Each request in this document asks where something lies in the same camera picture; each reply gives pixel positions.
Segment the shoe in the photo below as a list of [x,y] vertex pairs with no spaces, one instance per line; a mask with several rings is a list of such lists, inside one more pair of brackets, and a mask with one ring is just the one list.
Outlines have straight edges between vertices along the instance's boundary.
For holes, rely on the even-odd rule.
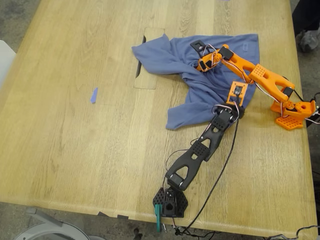
[[309,53],[314,50],[319,45],[318,30],[306,31],[298,45],[305,53]]

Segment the blue cloth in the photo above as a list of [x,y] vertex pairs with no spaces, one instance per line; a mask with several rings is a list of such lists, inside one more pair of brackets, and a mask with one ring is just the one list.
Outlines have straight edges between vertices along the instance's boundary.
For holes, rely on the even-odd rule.
[[[259,62],[259,44],[257,34],[238,36],[203,36],[195,35],[169,40],[162,37],[147,41],[139,46],[133,46],[135,57],[144,68],[153,74],[180,74],[189,86],[185,103],[168,110],[166,128],[177,129],[185,125],[200,124],[210,121],[214,114],[212,108],[227,100],[233,81],[243,80],[230,71],[222,63],[215,68],[200,72],[194,68],[198,64],[199,55],[190,43],[201,40],[221,48],[228,44],[230,50],[240,57],[257,64]],[[246,107],[255,91],[255,85],[248,86],[243,101]]]

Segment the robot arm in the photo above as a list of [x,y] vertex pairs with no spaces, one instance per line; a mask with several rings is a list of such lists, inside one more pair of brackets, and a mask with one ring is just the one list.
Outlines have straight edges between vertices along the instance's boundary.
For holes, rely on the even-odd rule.
[[191,43],[191,46],[200,56],[198,66],[196,67],[198,71],[206,72],[216,67],[218,63],[223,63],[247,84],[256,84],[259,89],[261,89],[259,87],[259,85],[261,85],[274,99],[271,110],[281,113],[281,117],[278,117],[275,122],[285,129],[292,130],[302,128],[303,121],[316,112],[317,107],[314,100],[310,102],[300,101],[297,103],[289,100],[295,89],[295,85],[292,82],[266,69],[260,64],[254,65],[252,62],[243,59],[229,50],[228,45],[224,44],[220,49],[216,49],[198,40]]

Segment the orange bracket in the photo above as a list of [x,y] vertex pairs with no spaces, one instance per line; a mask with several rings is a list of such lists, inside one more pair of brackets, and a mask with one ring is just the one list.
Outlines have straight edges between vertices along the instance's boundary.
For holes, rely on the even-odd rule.
[[235,105],[235,101],[238,95],[240,99],[239,106],[241,107],[242,104],[244,103],[247,87],[248,87],[248,84],[244,82],[233,81],[231,84],[231,88],[230,88],[226,103]]

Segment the table surface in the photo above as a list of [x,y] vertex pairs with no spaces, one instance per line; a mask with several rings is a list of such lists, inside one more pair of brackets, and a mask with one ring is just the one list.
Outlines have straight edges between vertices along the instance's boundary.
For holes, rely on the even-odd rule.
[[[188,91],[178,75],[143,72],[156,87],[134,86],[131,46],[145,28],[169,38],[258,33],[260,63],[301,93],[288,0],[43,0],[0,90],[0,201],[155,222],[166,158],[189,148],[206,124],[165,129],[168,108]],[[271,104],[255,92],[194,227],[294,237],[317,223],[307,131],[276,125]],[[178,225],[203,205],[233,134],[234,126],[185,191]]]

